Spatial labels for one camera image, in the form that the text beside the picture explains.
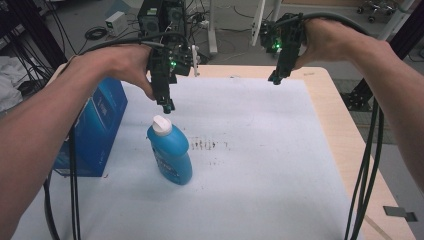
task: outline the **white bottle cap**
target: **white bottle cap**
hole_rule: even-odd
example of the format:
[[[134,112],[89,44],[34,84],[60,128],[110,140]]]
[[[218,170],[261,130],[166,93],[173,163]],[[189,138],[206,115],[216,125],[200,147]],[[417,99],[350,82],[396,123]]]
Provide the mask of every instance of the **white bottle cap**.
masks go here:
[[[153,117],[153,130],[158,136],[166,136],[172,130],[171,120],[164,118],[161,115],[156,115]]]

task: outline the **floor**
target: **floor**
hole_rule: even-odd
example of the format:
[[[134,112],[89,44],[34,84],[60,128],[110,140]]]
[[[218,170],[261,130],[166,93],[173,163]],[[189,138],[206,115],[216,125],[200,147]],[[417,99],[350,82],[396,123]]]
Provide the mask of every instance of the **floor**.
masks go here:
[[[203,6],[193,4],[188,11],[202,11],[203,8],[209,9],[208,1],[204,1]],[[276,59],[272,55],[265,54],[260,46],[251,46],[250,32],[243,31],[250,28],[252,19],[249,17],[238,15],[235,9],[226,4],[219,4],[216,8],[216,34],[218,54],[214,57],[208,56],[207,32],[205,29],[198,29],[194,32],[196,45],[200,47],[199,52],[209,57],[207,64],[216,65],[269,65],[275,66]],[[82,49],[85,39],[84,33],[91,27],[104,26],[104,20],[115,11],[124,11],[128,20],[135,19],[133,14],[137,10],[129,7],[121,0],[68,0],[57,5],[57,13],[67,32],[73,48],[78,52]],[[237,12],[253,16],[256,11],[254,5],[236,6]],[[266,6],[265,13],[268,14],[272,10],[271,6]],[[342,7],[316,7],[316,6],[298,6],[283,5],[280,10],[280,16],[285,12],[292,13],[309,13],[317,11],[333,11],[342,14],[356,21],[365,27],[373,36],[378,36],[385,24],[389,21],[389,17],[377,15],[375,23],[367,21],[367,13],[359,15],[356,8]],[[51,15],[46,17],[46,24],[62,43],[58,27]],[[131,25],[124,34],[136,34],[138,25]],[[88,41],[85,49],[105,41]],[[74,53],[68,42],[65,42],[65,53],[67,57]],[[405,62],[417,71],[424,74],[424,61],[419,56],[419,52],[424,48],[424,43],[420,42],[411,52],[410,57],[405,58]],[[0,55],[8,54],[8,50],[0,51]],[[348,63],[312,63],[308,66],[320,66],[328,70],[332,76],[337,88],[340,92],[350,92],[353,87],[362,79],[361,75]],[[366,136],[369,125],[369,113],[352,113],[352,118],[357,123],[358,129]],[[383,174],[390,190],[395,196],[399,206],[404,207],[407,212],[414,212],[418,218],[418,222],[411,222],[411,227],[416,239],[424,239],[424,194],[418,189],[409,175],[402,158],[396,147],[396,143],[390,134],[386,131],[385,145],[383,147],[382,161],[380,171]]]

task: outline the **black handheld controller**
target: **black handheld controller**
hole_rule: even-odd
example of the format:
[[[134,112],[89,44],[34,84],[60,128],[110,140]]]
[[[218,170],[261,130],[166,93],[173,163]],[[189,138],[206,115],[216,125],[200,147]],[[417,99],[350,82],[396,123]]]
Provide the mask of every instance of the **black handheld controller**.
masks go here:
[[[281,49],[276,69],[268,78],[275,85],[290,76],[302,42],[306,40],[302,16],[302,13],[286,13],[277,22],[262,22],[259,33],[261,46],[266,48],[267,53],[277,53]]]

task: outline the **blue cardboard box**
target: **blue cardboard box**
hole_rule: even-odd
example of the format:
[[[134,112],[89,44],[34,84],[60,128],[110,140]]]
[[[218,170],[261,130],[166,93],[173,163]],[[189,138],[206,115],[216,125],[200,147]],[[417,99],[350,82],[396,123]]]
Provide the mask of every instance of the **blue cardboard box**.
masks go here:
[[[77,176],[102,176],[127,103],[121,82],[112,78],[105,78],[88,99],[74,130]],[[53,169],[69,176],[68,140],[63,143]]]

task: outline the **forearm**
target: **forearm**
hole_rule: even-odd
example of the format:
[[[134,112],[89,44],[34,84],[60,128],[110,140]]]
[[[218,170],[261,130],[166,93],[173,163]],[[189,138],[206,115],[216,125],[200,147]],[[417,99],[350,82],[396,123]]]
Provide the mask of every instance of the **forearm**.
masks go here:
[[[424,77],[388,43],[373,39],[367,44],[356,46],[350,61],[377,98],[411,175],[424,190]]]
[[[13,234],[107,64],[90,55],[75,58],[56,81],[1,120],[0,239]]]

